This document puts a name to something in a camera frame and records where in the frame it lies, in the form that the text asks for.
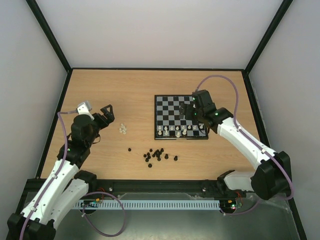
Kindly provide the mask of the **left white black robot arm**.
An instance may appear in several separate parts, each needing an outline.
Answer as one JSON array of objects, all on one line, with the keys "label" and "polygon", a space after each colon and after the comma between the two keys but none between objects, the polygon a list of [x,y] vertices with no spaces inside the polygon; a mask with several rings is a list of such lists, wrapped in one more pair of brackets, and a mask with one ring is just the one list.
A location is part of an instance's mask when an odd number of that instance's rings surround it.
[{"label": "left white black robot arm", "polygon": [[75,203],[96,188],[97,176],[81,170],[91,153],[90,148],[100,137],[100,130],[114,120],[112,105],[91,114],[88,101],[80,103],[72,112],[76,114],[70,133],[64,133],[51,173],[20,212],[7,220],[9,235],[13,240],[52,240],[63,218]]}]

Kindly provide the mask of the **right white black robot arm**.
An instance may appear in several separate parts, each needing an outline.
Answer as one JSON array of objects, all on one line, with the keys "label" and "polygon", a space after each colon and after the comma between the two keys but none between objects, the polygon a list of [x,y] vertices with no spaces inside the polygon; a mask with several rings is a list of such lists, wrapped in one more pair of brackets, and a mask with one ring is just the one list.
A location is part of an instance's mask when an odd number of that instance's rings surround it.
[{"label": "right white black robot arm", "polygon": [[263,200],[279,193],[293,197],[290,157],[276,152],[252,136],[226,108],[217,108],[207,90],[192,94],[193,103],[180,104],[180,117],[201,123],[208,130],[229,141],[250,162],[254,172],[231,170],[220,176],[218,191],[229,196],[235,190],[254,192]]}]

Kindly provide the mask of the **black grey chess board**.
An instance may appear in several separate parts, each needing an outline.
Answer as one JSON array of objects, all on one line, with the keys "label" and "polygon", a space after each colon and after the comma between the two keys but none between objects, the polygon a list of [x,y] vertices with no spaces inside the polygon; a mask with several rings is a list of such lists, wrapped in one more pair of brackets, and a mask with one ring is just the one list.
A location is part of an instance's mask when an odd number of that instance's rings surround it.
[{"label": "black grey chess board", "polygon": [[[208,131],[202,123],[195,121],[180,119],[179,108],[180,104],[187,105],[193,103],[191,95],[155,95],[154,96],[154,139],[155,140],[207,140],[209,138]],[[168,135],[164,135],[164,127],[167,126]],[[182,126],[187,129],[187,134],[183,135]],[[176,134],[180,132],[180,137],[177,138]]]}]

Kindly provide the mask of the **clear plastic sheet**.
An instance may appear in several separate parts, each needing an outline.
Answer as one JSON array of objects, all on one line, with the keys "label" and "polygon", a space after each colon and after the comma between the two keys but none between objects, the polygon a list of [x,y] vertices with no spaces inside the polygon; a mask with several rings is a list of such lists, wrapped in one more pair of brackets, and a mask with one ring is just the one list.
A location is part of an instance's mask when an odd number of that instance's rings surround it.
[{"label": "clear plastic sheet", "polygon": [[260,205],[275,207],[277,209],[285,211],[288,214],[292,213],[289,201],[283,195],[276,195],[270,198],[269,200],[264,200],[258,197],[257,194],[250,192],[246,195],[246,199],[249,201],[250,207],[244,211],[245,213],[252,212],[253,210],[257,209]]}]

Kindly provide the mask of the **black aluminium frame rail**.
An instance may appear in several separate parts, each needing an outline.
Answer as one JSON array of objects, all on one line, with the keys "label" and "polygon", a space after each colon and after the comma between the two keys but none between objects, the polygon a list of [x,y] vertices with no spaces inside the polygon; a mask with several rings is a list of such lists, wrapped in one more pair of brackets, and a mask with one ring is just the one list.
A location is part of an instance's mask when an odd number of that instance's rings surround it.
[{"label": "black aluminium frame rail", "polygon": [[244,195],[246,190],[227,190],[217,180],[116,180],[98,179],[90,192],[103,189],[114,195],[125,193],[186,193],[214,198]]}]

